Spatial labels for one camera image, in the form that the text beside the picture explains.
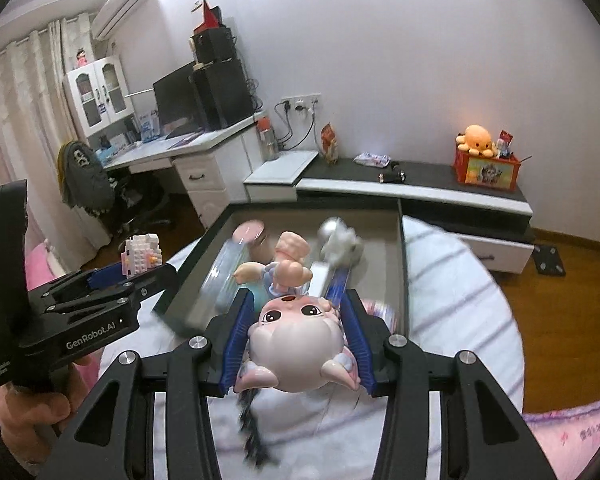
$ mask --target wall socket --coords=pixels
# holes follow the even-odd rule
[[[283,97],[280,102],[289,101],[291,104],[291,112],[296,110],[297,106],[303,106],[305,110],[311,110],[311,107],[315,103],[316,109],[322,103],[322,95],[321,94],[302,94],[302,95],[294,95],[290,97]]]

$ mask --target white wall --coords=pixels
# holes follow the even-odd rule
[[[129,19],[117,43],[133,90],[191,60],[195,1]],[[533,224],[600,240],[600,27],[581,0],[208,1],[269,110],[321,92],[318,126],[347,156],[451,163],[468,124],[505,129],[533,155],[519,179]]]

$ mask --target black eye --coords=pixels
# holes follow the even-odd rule
[[[300,309],[300,312],[305,316],[317,316],[318,314],[322,314],[322,311],[315,305],[305,305]]]
[[[279,310],[269,310],[262,319],[265,323],[269,323],[271,321],[277,321],[282,316],[282,313]]]

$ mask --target black monitor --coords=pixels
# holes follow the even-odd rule
[[[192,73],[193,62],[154,83],[160,127],[175,121],[182,123],[169,133],[168,139],[208,129],[201,112],[200,98],[189,78]]]

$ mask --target baseboard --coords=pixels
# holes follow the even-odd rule
[[[536,233],[536,239],[546,240],[548,242],[562,242],[565,244],[571,244],[578,247],[584,247],[586,249],[593,249],[600,251],[600,242],[596,240],[589,240],[588,238],[582,238],[580,236],[567,235],[565,233],[556,233],[554,231],[545,231],[544,229],[534,228]]]

